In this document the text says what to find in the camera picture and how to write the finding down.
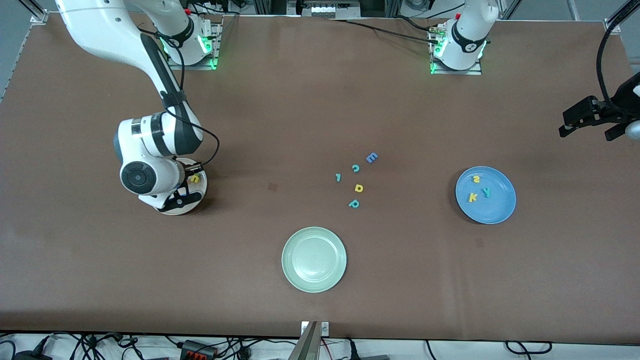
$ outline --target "blue plate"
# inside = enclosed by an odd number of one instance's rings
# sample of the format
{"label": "blue plate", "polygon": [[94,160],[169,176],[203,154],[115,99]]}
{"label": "blue plate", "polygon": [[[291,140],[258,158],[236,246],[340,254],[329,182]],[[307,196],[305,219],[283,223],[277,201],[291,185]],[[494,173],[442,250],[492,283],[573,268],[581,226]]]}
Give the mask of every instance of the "blue plate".
{"label": "blue plate", "polygon": [[[479,176],[479,183],[474,182],[475,176]],[[486,188],[489,189],[489,197],[483,191]],[[469,202],[472,193],[477,194],[477,197],[475,201]],[[472,167],[458,179],[456,200],[472,220],[482,224],[498,224],[513,214],[516,208],[516,190],[502,172],[490,167]]]}

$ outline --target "wire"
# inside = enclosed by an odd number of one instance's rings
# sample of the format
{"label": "wire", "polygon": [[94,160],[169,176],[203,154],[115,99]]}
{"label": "wire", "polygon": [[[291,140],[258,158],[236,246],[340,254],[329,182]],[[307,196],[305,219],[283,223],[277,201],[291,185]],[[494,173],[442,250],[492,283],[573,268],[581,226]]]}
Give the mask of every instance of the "wire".
{"label": "wire", "polygon": [[170,337],[168,337],[167,335],[164,336],[167,340],[169,340],[170,343],[174,344],[175,346],[178,346],[178,343],[176,341],[171,340]]}
{"label": "wire", "polygon": [[47,338],[55,337],[55,335],[69,335],[69,336],[71,336],[72,338],[74,338],[76,340],[80,340],[79,337],[77,337],[76,335],[74,335],[74,334],[72,334],[70,332],[67,332],[67,331],[54,331],[54,332],[50,333],[49,335],[47,335]]}
{"label": "wire", "polygon": [[381,29],[381,28],[376,28],[375,26],[371,26],[371,25],[367,25],[367,24],[362,24],[361,22],[352,22],[349,20],[336,20],[336,21],[340,21],[340,22],[346,22],[347,24],[353,24],[353,25],[358,25],[358,26],[363,26],[365,28],[368,29],[372,29],[375,31],[381,31],[383,33],[387,33],[387,34],[391,34],[391,35],[395,35],[397,37],[403,37],[403,38],[409,38],[412,40],[418,40],[418,41],[424,41],[424,42],[428,42],[430,44],[437,44],[438,42],[436,40],[432,40],[432,39],[426,39],[426,38],[419,38],[419,37],[413,37],[411,35],[406,35],[406,34],[401,34],[401,33],[396,33],[395,31],[390,31],[387,29]]}
{"label": "wire", "polygon": [[329,354],[329,360],[333,360],[333,356],[331,356],[331,352],[329,351],[329,346],[327,346],[326,341],[324,339],[322,340],[322,344],[324,345],[324,348],[326,349],[326,353]]}
{"label": "wire", "polygon": [[11,347],[13,348],[13,352],[11,354],[11,360],[13,360],[13,358],[15,357],[15,343],[13,341],[11,341],[11,340],[3,340],[3,341],[0,341],[0,345],[2,345],[2,344],[11,345]]}
{"label": "wire", "polygon": [[620,10],[620,12],[618,12],[618,15],[615,18],[611,19],[611,23],[609,24],[607,31],[605,31],[602,41],[600,41],[600,45],[598,46],[598,55],[596,56],[596,75],[598,76],[598,84],[600,85],[602,97],[612,109],[623,114],[626,114],[628,111],[615,105],[611,101],[609,93],[607,92],[607,85],[605,84],[604,76],[602,75],[602,55],[604,54],[604,48],[607,45],[607,41],[616,26],[626,20],[627,17],[629,17],[638,7],[640,7],[640,0],[629,2]]}
{"label": "wire", "polygon": [[184,58],[182,57],[182,51],[180,51],[178,45],[174,44],[171,41],[171,37],[164,35],[158,31],[153,32],[141,28],[138,28],[138,30],[142,31],[145,34],[153,35],[155,38],[162,38],[165,44],[169,45],[169,47],[175,49],[178,52],[178,56],[180,56],[180,90],[182,90],[182,87],[184,86]]}
{"label": "wire", "polygon": [[[163,38],[163,39],[164,39],[164,42],[165,42],[166,44],[168,44],[170,47],[172,47],[172,48],[174,48],[174,49],[176,49],[176,50],[178,51],[178,55],[180,56],[180,64],[181,64],[181,69],[180,69],[180,90],[182,90],[182,89],[183,89],[183,85],[184,85],[184,58],[182,57],[182,52],[180,51],[180,49],[177,47],[177,45],[175,45],[175,44],[171,41],[171,39],[170,39],[168,36],[166,36],[166,35],[164,35],[164,34],[161,34],[161,33],[157,32],[157,31],[156,31],[156,32],[152,32],[152,31],[147,31],[147,30],[140,29],[140,28],[138,28],[138,29],[139,29],[140,31],[142,31],[143,33],[146,33],[146,34],[149,34],[149,35],[153,35],[153,36],[155,36],[156,38]],[[175,117],[176,119],[178,119],[178,120],[182,121],[183,123],[185,123],[185,124],[187,124],[187,125],[190,125],[190,126],[192,126],[192,127],[195,127],[195,128],[197,128],[197,129],[199,129],[199,130],[201,130],[201,131],[204,131],[205,133],[207,133],[207,134],[209,134],[209,135],[213,136],[213,138],[214,138],[214,139],[216,139],[216,150],[213,152],[213,155],[211,155],[211,157],[210,157],[207,161],[205,161],[204,163],[202,163],[202,166],[204,166],[204,165],[206,165],[206,164],[210,163],[210,162],[211,162],[211,160],[213,160],[213,158],[217,155],[218,150],[220,149],[220,139],[219,139],[219,138],[218,138],[214,133],[212,133],[211,131],[209,131],[209,130],[205,129],[204,127],[199,126],[199,125],[196,125],[196,124],[194,124],[194,123],[192,123],[192,122],[190,122],[190,121],[187,121],[187,120],[183,119],[182,117],[179,117],[178,115],[176,115],[176,114],[174,114],[174,113],[170,112],[168,108],[165,108],[164,110],[165,110],[165,112],[167,112],[169,115],[171,115],[171,116]]]}
{"label": "wire", "polygon": [[120,340],[118,342],[118,345],[120,347],[124,347],[125,349],[122,351],[122,357],[121,360],[124,360],[124,355],[127,353],[128,350],[133,350],[133,352],[136,353],[136,355],[138,356],[138,359],[140,360],[145,360],[145,357],[142,356],[142,352],[140,350],[138,350],[138,348],[136,347],[136,343],[138,342],[138,338],[134,338],[133,336],[129,335],[129,339],[123,339]]}
{"label": "wire", "polygon": [[416,24],[415,22],[413,22],[411,19],[409,19],[408,17],[404,16],[404,15],[396,15],[394,16],[395,19],[403,19],[406,22],[408,22],[409,24],[411,24],[411,26],[413,26],[416,29],[419,30],[423,30],[423,31],[429,31],[429,28],[425,28],[424,26],[420,26],[418,24]]}
{"label": "wire", "polygon": [[[251,340],[258,340],[258,338],[246,338],[244,340],[251,341]],[[271,339],[267,339],[267,338],[260,338],[260,340],[267,341],[268,343],[274,343],[274,344],[287,343],[287,344],[291,344],[291,345],[294,345],[294,346],[296,345],[295,342],[288,341],[288,340],[271,340]]]}
{"label": "wire", "polygon": [[431,358],[433,360],[437,360],[436,357],[433,355],[433,351],[431,350],[431,345],[429,344],[429,340],[424,340],[424,342],[427,343],[427,350],[429,350],[429,355],[431,356]]}
{"label": "wire", "polygon": [[229,350],[231,350],[231,353],[233,353],[235,355],[235,352],[233,351],[234,346],[238,345],[238,343],[240,343],[240,340],[236,340],[236,343],[233,343],[233,338],[227,338],[227,348],[225,349],[225,351],[221,352],[218,354],[218,357],[223,357],[227,354],[227,352],[229,352]]}
{"label": "wire", "polygon": [[232,358],[232,357],[236,356],[236,354],[237,354],[238,352],[242,351],[242,349],[244,349],[244,348],[250,348],[250,347],[254,346],[255,344],[259,343],[260,341],[262,341],[262,339],[256,340],[256,341],[254,341],[253,343],[250,343],[249,345],[242,346],[242,347],[241,347],[237,352],[234,352],[233,354],[228,355],[227,357],[223,357],[221,360],[227,360],[227,359],[230,359],[230,358]]}
{"label": "wire", "polygon": [[71,352],[71,356],[69,357],[69,360],[74,360],[76,358],[76,351],[78,350],[78,347],[80,347],[80,343],[82,342],[82,338],[84,336],[80,336],[80,338],[78,339],[78,342],[76,343],[76,347],[74,347],[74,351]]}
{"label": "wire", "polygon": [[224,29],[222,29],[222,32],[220,33],[220,37],[222,37],[222,34],[224,34],[224,33],[225,33],[225,31],[226,31],[228,28],[230,28],[230,27],[231,27],[231,25],[234,23],[234,20],[236,19],[236,17],[240,16],[240,13],[239,13],[239,12],[223,12],[223,11],[220,11],[220,10],[215,10],[215,9],[209,8],[209,7],[207,7],[207,6],[204,6],[203,4],[196,4],[196,3],[193,3],[193,5],[194,5],[194,7],[193,7],[193,8],[195,8],[195,6],[196,6],[196,5],[198,5],[198,6],[200,6],[200,7],[204,8],[204,9],[206,9],[206,10],[209,10],[210,12],[223,13],[223,14],[224,14],[224,13],[226,13],[226,14],[229,14],[229,13],[230,13],[230,14],[234,14],[234,16],[233,16],[233,17],[231,18],[231,20],[229,21],[229,25],[225,26],[225,28],[224,28]]}
{"label": "wire", "polygon": [[[90,335],[89,337],[87,337],[86,335],[82,335],[79,340],[79,344],[82,345],[82,349],[84,351],[84,355],[82,356],[82,359],[91,360],[90,354],[92,354],[93,360],[106,360],[104,355],[102,355],[102,353],[100,353],[100,351],[98,350],[98,344],[108,339],[114,339],[119,344],[119,341],[122,339],[122,335],[120,335],[117,332],[108,332],[101,338],[96,338],[95,335]],[[76,350],[77,350],[77,345],[76,345],[76,348],[74,349],[74,352],[72,353],[71,359],[74,358]]]}
{"label": "wire", "polygon": [[180,116],[178,116],[178,115],[176,115],[176,114],[172,113],[171,111],[169,111],[169,109],[164,109],[164,110],[165,110],[169,115],[171,115],[171,116],[175,117],[176,119],[178,119],[178,120],[182,121],[183,123],[185,123],[185,124],[187,124],[187,125],[190,125],[190,126],[192,126],[192,127],[195,127],[196,129],[200,129],[201,131],[204,131],[205,133],[207,133],[207,134],[209,134],[209,135],[213,136],[213,138],[214,138],[214,139],[216,139],[216,150],[213,152],[213,154],[211,155],[211,157],[210,157],[207,161],[205,161],[204,163],[202,163],[202,166],[204,166],[204,165],[206,165],[206,164],[210,163],[210,162],[211,162],[211,160],[213,160],[213,158],[215,158],[215,157],[216,157],[216,155],[217,155],[217,153],[218,153],[218,150],[220,150],[220,139],[216,136],[216,134],[214,134],[214,133],[210,132],[209,130],[205,129],[204,127],[202,127],[202,126],[200,126],[200,125],[196,125],[196,124],[194,124],[194,123],[192,123],[192,122],[190,122],[190,121],[184,120],[182,117],[180,117]]}
{"label": "wire", "polygon": [[[516,343],[518,344],[523,351],[516,351],[513,350],[510,346],[509,343]],[[507,340],[504,342],[505,346],[507,346],[507,350],[509,350],[509,352],[511,352],[512,354],[516,354],[516,355],[526,355],[528,360],[531,360],[531,356],[532,355],[544,355],[547,354],[548,352],[551,351],[551,349],[553,348],[553,343],[551,341],[542,341],[541,343],[543,344],[547,344],[549,345],[548,348],[546,348],[545,350],[542,351],[529,351],[527,350],[527,348],[520,342],[520,341],[511,341],[511,340]]]}
{"label": "wire", "polygon": [[[442,15],[442,14],[444,14],[444,13],[452,12],[453,10],[455,10],[455,9],[457,9],[457,8],[461,8],[461,7],[462,7],[462,6],[464,6],[464,5],[465,5],[465,3],[462,3],[462,4],[458,5],[458,6],[456,6],[455,8],[451,8],[451,9],[445,10],[445,11],[443,11],[443,12],[439,12],[439,13],[436,13],[436,14],[433,14],[433,15],[430,15],[430,16],[427,16],[427,17],[425,17],[425,19],[432,19],[432,18],[434,18],[434,17],[436,17],[436,16],[438,16],[438,15]],[[412,18],[420,17],[420,15],[422,15],[423,13],[426,13],[427,11],[429,11],[429,10],[424,10],[423,12],[421,12],[421,13],[419,13],[419,14],[417,14],[417,15],[412,16]]]}
{"label": "wire", "polygon": [[351,360],[360,360],[356,343],[354,343],[352,339],[347,338],[347,340],[349,340],[349,345],[351,345]]}

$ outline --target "plate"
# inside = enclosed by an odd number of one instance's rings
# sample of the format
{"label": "plate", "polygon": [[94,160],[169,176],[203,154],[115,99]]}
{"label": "plate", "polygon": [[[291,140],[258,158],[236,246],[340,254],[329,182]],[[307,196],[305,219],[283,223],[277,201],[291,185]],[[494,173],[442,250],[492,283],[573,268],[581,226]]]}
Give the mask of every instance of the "plate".
{"label": "plate", "polygon": [[307,293],[334,287],[347,268],[347,252],[340,238],[324,227],[306,227],[293,234],[282,251],[287,280]]}
{"label": "plate", "polygon": [[[474,182],[474,176],[479,176],[479,183]],[[483,191],[487,188],[488,197]],[[471,193],[477,194],[473,202],[469,202]],[[458,179],[456,200],[472,220],[481,224],[498,224],[513,214],[516,208],[516,190],[502,172],[490,167],[472,167]]]}

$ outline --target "black cable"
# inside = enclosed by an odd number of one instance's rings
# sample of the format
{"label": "black cable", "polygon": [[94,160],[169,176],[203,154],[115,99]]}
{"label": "black cable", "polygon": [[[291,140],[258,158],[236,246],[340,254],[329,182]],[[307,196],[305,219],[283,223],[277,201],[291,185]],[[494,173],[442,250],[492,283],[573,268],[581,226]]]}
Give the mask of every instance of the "black cable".
{"label": "black cable", "polygon": [[15,343],[13,341],[11,341],[11,340],[3,340],[3,341],[0,341],[0,345],[2,345],[2,344],[11,345],[11,347],[13,348],[13,352],[11,354],[11,359],[10,360],[13,360],[13,358],[15,357]]}
{"label": "black cable", "polygon": [[[465,3],[462,3],[462,4],[458,5],[458,6],[456,6],[455,8],[451,8],[451,9],[445,10],[445,11],[443,11],[443,12],[439,12],[439,13],[436,13],[436,14],[433,14],[433,15],[430,15],[430,16],[427,16],[427,17],[425,17],[424,19],[432,19],[432,18],[434,18],[434,17],[436,17],[436,16],[438,16],[438,15],[442,15],[442,14],[444,14],[444,13],[452,12],[453,10],[455,10],[455,9],[457,9],[457,8],[461,8],[461,7],[462,7],[462,6],[464,6],[464,5],[465,5]],[[418,16],[422,15],[423,13],[426,13],[427,11],[428,11],[428,10],[424,10],[423,12],[419,13],[418,15],[414,15],[414,16],[412,16],[412,17],[413,17],[413,18],[416,18],[416,17],[418,17]]]}
{"label": "black cable", "polygon": [[353,340],[347,338],[349,340],[349,345],[351,345],[351,360],[360,360],[360,355],[358,355],[358,349],[356,348],[356,343]]}
{"label": "black cable", "polygon": [[246,341],[251,341],[251,340],[262,340],[262,341],[267,341],[268,343],[274,343],[274,344],[279,344],[279,343],[287,343],[287,344],[291,344],[296,346],[296,343],[293,341],[288,341],[288,340],[271,340],[271,339],[258,339],[258,338],[249,338],[249,339],[244,339]]}
{"label": "black cable", "polygon": [[[513,350],[510,346],[509,343],[516,343],[518,344],[523,351],[516,351]],[[522,344],[522,342],[520,341],[511,341],[511,340],[507,340],[504,342],[505,346],[507,346],[507,350],[509,350],[509,352],[511,352],[512,354],[516,354],[516,355],[526,355],[528,360],[531,360],[531,356],[532,355],[544,355],[547,354],[548,352],[551,351],[551,349],[553,348],[553,343],[551,341],[542,341],[541,343],[543,344],[547,344],[549,345],[548,348],[546,348],[545,350],[542,351],[529,351],[527,350],[527,348]]]}
{"label": "black cable", "polygon": [[134,353],[136,353],[138,359],[145,360],[145,357],[142,356],[142,352],[140,352],[140,350],[138,350],[138,348],[136,347],[137,342],[138,338],[134,338],[131,335],[129,335],[128,339],[121,339],[120,341],[118,341],[118,346],[124,348],[124,350],[122,351],[122,360],[124,360],[124,355],[130,349],[133,350]]}
{"label": "black cable", "polygon": [[168,337],[167,335],[164,336],[165,339],[169,340],[170,343],[174,344],[175,346],[178,346],[178,343],[176,341],[171,340],[170,337]]}
{"label": "black cable", "polygon": [[[146,34],[149,34],[149,35],[153,35],[153,36],[155,36],[156,38],[164,38],[164,41],[165,41],[165,42],[166,42],[170,47],[172,47],[172,48],[174,48],[174,49],[176,49],[176,50],[178,51],[178,55],[180,56],[180,62],[182,63],[181,70],[180,70],[180,90],[182,90],[182,86],[183,86],[183,84],[184,84],[184,58],[182,57],[182,52],[180,51],[180,49],[177,47],[177,45],[173,44],[173,43],[170,41],[170,39],[168,38],[168,36],[166,36],[166,35],[160,34],[160,33],[159,33],[159,32],[157,32],[157,31],[156,31],[156,32],[152,32],[152,31],[147,31],[147,30],[140,29],[140,28],[138,28],[138,29],[139,29],[140,31],[142,31],[143,33],[146,33]],[[204,166],[204,165],[206,165],[206,164],[210,163],[210,162],[211,162],[211,160],[213,160],[213,158],[214,158],[214,157],[216,156],[216,154],[218,153],[218,150],[220,149],[220,139],[219,139],[219,138],[218,138],[214,133],[212,133],[211,131],[209,131],[209,130],[205,129],[204,127],[199,126],[199,125],[196,125],[196,124],[194,124],[194,123],[192,123],[192,122],[190,122],[190,121],[187,121],[187,120],[183,119],[182,117],[179,117],[178,115],[176,115],[176,114],[174,114],[174,113],[170,112],[170,111],[169,111],[169,109],[164,109],[164,110],[165,110],[169,115],[171,115],[171,116],[175,117],[176,119],[178,119],[178,120],[182,121],[183,123],[185,123],[185,124],[187,124],[187,125],[190,125],[190,126],[192,126],[192,127],[195,127],[195,128],[197,128],[197,129],[200,129],[201,131],[204,131],[205,133],[207,133],[207,134],[209,134],[209,135],[213,136],[213,138],[214,138],[214,139],[216,139],[216,150],[213,152],[213,155],[211,155],[211,157],[210,157],[207,161],[205,161],[204,163],[202,163],[202,166]]]}
{"label": "black cable", "polygon": [[358,25],[358,26],[363,26],[365,28],[368,29],[372,29],[375,31],[381,31],[383,33],[387,33],[387,34],[391,34],[391,35],[395,35],[397,37],[403,37],[403,38],[409,38],[412,40],[418,40],[418,41],[424,41],[424,42],[428,42],[430,44],[437,44],[438,42],[436,40],[432,40],[432,39],[426,39],[426,38],[419,38],[419,37],[413,37],[411,35],[407,35],[407,34],[401,34],[401,33],[396,33],[395,31],[390,31],[387,29],[381,29],[381,28],[377,28],[375,26],[371,26],[371,25],[367,25],[367,24],[362,24],[361,22],[352,22],[349,20],[336,20],[336,21],[340,21],[340,22],[346,22],[347,24],[353,24],[353,25]]}
{"label": "black cable", "polygon": [[433,351],[431,349],[431,345],[429,344],[429,340],[424,340],[427,343],[427,350],[429,350],[429,355],[433,360],[436,360],[436,357],[433,355]]}
{"label": "black cable", "polygon": [[47,344],[47,340],[50,336],[51,335],[47,335],[44,337],[44,339],[40,340],[38,345],[36,345],[36,347],[31,351],[31,355],[34,355],[36,357],[42,355],[42,353],[44,352],[44,346]]}
{"label": "black cable", "polygon": [[240,351],[243,349],[242,339],[240,339],[240,349],[236,352],[236,358],[240,360]]}
{"label": "black cable", "polygon": [[200,3],[200,4],[198,4],[198,3],[192,3],[192,4],[193,4],[193,5],[198,5],[199,7],[204,8],[204,9],[206,9],[206,10],[209,10],[210,12],[216,12],[216,13],[232,13],[232,14],[235,14],[235,15],[240,15],[240,13],[239,13],[239,12],[224,12],[224,11],[221,11],[221,10],[215,10],[215,9],[209,8],[208,6],[204,6],[202,3]]}
{"label": "black cable", "polygon": [[80,338],[78,339],[78,342],[76,343],[76,347],[74,347],[74,351],[71,352],[71,356],[69,357],[69,360],[74,360],[76,358],[76,351],[80,347],[80,343],[82,343],[83,338],[84,336],[80,336]]}
{"label": "black cable", "polygon": [[142,31],[145,34],[153,35],[155,38],[163,39],[165,44],[167,44],[169,47],[175,49],[178,52],[178,56],[180,56],[180,90],[182,90],[182,88],[184,87],[184,58],[182,57],[182,51],[180,51],[180,48],[178,47],[178,45],[175,45],[171,41],[171,38],[169,36],[164,35],[158,31],[153,32],[153,31],[148,31],[141,28],[138,28],[138,30]]}
{"label": "black cable", "polygon": [[233,338],[227,338],[227,348],[218,353],[218,357],[223,357],[227,354],[227,352],[229,352],[229,350],[233,350],[234,346],[236,346],[239,343],[239,340],[236,341],[236,343],[233,343]]}
{"label": "black cable", "polygon": [[100,352],[96,349],[98,346],[98,339],[94,336],[91,335],[88,338],[85,338],[84,341],[81,343],[82,345],[82,350],[84,351],[84,355],[83,355],[83,360],[84,359],[91,359],[91,354],[93,354],[93,360],[102,360],[103,357],[101,357],[102,354],[100,354],[100,356],[98,355]]}
{"label": "black cable", "polygon": [[233,354],[228,355],[227,357],[223,357],[221,360],[227,360],[227,359],[230,359],[230,358],[232,358],[232,357],[236,356],[236,354],[237,354],[238,352],[242,351],[242,349],[250,348],[250,347],[254,346],[255,344],[259,343],[260,341],[262,341],[262,339],[260,339],[260,340],[256,340],[256,341],[254,341],[253,343],[250,343],[249,345],[245,345],[245,346],[241,347],[237,352],[234,352]]}
{"label": "black cable", "polygon": [[416,29],[423,30],[423,31],[429,31],[429,28],[426,28],[424,26],[420,26],[420,25],[416,24],[415,22],[413,22],[413,20],[409,19],[408,17],[406,17],[404,15],[396,15],[396,16],[394,16],[394,19],[403,19],[403,20],[408,22],[411,26],[413,26]]}
{"label": "black cable", "polygon": [[193,3],[193,8],[195,8],[195,6],[196,6],[196,5],[198,5],[198,6],[202,7],[202,8],[204,8],[204,9],[206,9],[206,10],[209,10],[210,12],[216,12],[216,13],[222,13],[222,14],[230,13],[230,14],[233,14],[233,15],[234,15],[234,16],[231,18],[231,21],[229,21],[229,24],[228,24],[227,26],[225,26],[225,28],[224,28],[224,29],[222,29],[222,32],[220,33],[220,37],[222,37],[222,35],[225,33],[225,31],[226,31],[228,28],[230,28],[230,27],[231,27],[231,25],[234,23],[234,20],[236,19],[236,17],[240,16],[240,13],[239,13],[239,12],[223,12],[223,11],[220,11],[220,10],[215,10],[215,9],[209,8],[209,7],[207,7],[207,6],[204,6],[203,4]]}
{"label": "black cable", "polygon": [[611,19],[611,23],[609,24],[607,31],[605,31],[604,36],[600,41],[600,45],[598,46],[598,54],[596,56],[596,75],[598,77],[598,84],[600,85],[600,91],[602,92],[602,97],[604,98],[604,101],[607,103],[607,105],[609,105],[612,109],[623,114],[626,114],[627,110],[615,105],[611,101],[611,98],[609,97],[609,93],[607,92],[607,85],[605,84],[604,76],[602,75],[602,55],[604,54],[604,48],[607,45],[607,41],[609,40],[609,37],[613,32],[613,30],[616,28],[616,26],[618,26],[620,23],[626,20],[627,17],[629,17],[630,14],[633,13],[638,7],[640,7],[640,0],[629,2],[620,10],[620,12],[618,13],[618,16]]}
{"label": "black cable", "polygon": [[187,125],[190,125],[190,126],[193,126],[193,127],[195,127],[196,129],[200,129],[201,131],[204,131],[205,133],[207,133],[207,134],[209,134],[209,135],[213,136],[213,138],[214,138],[214,139],[216,139],[216,150],[213,152],[213,154],[211,155],[211,157],[210,157],[207,161],[205,161],[204,163],[202,163],[202,166],[204,166],[204,165],[206,165],[206,164],[210,163],[210,162],[211,162],[211,160],[213,160],[213,158],[215,158],[215,157],[216,157],[216,155],[217,155],[217,153],[218,153],[218,150],[220,150],[220,139],[216,136],[216,134],[214,134],[214,133],[210,132],[209,130],[205,129],[204,127],[202,127],[202,126],[200,126],[200,125],[196,125],[196,124],[194,124],[194,123],[192,123],[192,122],[190,122],[190,121],[184,120],[183,118],[179,117],[178,115],[176,115],[176,114],[174,114],[174,113],[170,112],[170,111],[169,111],[169,109],[164,109],[164,110],[165,110],[169,115],[171,115],[171,116],[175,117],[176,119],[178,119],[178,120],[182,121],[183,123],[185,123],[185,124],[187,124]]}
{"label": "black cable", "polygon": [[51,337],[51,335],[69,335],[72,338],[76,339],[76,340],[80,340],[80,338],[78,338],[76,335],[67,332],[67,331],[54,331],[52,333],[50,333],[49,335],[47,335],[47,339]]}

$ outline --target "power adapter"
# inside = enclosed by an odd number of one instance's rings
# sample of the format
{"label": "power adapter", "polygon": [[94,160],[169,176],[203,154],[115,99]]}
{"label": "power adapter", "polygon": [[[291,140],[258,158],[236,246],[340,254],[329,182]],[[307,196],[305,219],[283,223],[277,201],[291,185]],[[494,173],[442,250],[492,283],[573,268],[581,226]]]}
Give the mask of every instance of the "power adapter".
{"label": "power adapter", "polygon": [[182,349],[180,353],[181,359],[187,360],[213,360],[218,355],[218,349],[207,346],[195,341],[187,340],[178,343],[178,347]]}

